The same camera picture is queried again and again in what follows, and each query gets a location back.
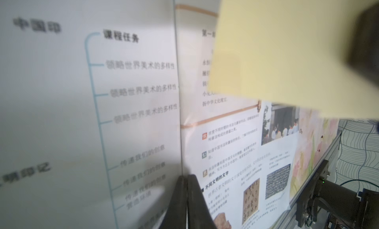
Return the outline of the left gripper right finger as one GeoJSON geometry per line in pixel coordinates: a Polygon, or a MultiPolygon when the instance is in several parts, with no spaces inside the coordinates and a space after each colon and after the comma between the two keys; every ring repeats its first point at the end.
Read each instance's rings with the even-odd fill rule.
{"type": "Polygon", "coordinates": [[[195,175],[188,175],[188,228],[217,229],[195,175]]]}

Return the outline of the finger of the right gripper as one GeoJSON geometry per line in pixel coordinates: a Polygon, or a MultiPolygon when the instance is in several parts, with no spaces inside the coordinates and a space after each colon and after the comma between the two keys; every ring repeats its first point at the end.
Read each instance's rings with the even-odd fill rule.
{"type": "Polygon", "coordinates": [[[356,73],[379,85],[379,3],[357,18],[347,61],[356,73]]]}

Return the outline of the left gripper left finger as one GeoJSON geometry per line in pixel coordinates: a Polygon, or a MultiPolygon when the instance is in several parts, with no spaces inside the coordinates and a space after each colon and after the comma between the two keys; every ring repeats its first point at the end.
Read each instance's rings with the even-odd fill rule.
{"type": "Polygon", "coordinates": [[[159,229],[185,229],[187,226],[188,182],[179,176],[159,229]]]}

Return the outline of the yellow sticky note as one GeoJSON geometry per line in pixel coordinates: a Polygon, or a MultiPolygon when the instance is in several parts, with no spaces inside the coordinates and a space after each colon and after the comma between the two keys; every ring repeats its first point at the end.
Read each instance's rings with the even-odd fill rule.
{"type": "Polygon", "coordinates": [[[378,0],[221,0],[208,89],[378,119],[379,88],[347,64],[355,22],[378,0]]]}

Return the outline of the art textbook with yellow cover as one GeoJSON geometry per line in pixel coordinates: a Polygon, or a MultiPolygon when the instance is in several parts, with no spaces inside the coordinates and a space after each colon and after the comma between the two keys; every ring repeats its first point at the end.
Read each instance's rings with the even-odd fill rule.
{"type": "Polygon", "coordinates": [[[297,136],[211,92],[221,0],[1,0],[1,228],[157,229],[194,174],[218,228],[289,208],[297,136]]]}

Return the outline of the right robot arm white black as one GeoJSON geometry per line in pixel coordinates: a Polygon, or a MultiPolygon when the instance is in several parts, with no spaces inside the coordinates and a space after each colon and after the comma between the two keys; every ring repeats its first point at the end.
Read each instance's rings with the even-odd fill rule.
{"type": "MultiPolygon", "coordinates": [[[[348,64],[372,84],[379,83],[379,4],[358,17],[348,64]]],[[[323,182],[318,205],[335,217],[338,229],[379,227],[379,122],[341,120],[337,181],[323,182]]]]}

